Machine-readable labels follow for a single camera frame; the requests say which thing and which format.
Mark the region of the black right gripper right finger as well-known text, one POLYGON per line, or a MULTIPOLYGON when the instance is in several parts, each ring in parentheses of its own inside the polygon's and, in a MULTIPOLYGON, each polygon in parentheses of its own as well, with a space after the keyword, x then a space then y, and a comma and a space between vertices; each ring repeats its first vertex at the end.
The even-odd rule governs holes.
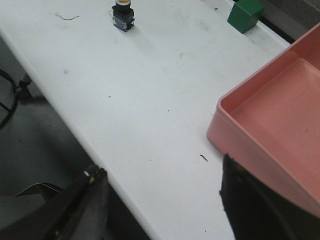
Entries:
POLYGON ((237 240, 318 240, 320 219, 270 189, 228 154, 219 191, 237 240))

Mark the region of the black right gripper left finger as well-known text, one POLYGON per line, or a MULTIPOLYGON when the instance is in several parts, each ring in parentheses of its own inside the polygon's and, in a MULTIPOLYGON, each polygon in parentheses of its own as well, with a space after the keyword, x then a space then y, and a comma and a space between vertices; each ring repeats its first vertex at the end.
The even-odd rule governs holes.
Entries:
POLYGON ((90 165, 46 204, 0 231, 2 240, 101 240, 108 219, 108 174, 90 165))

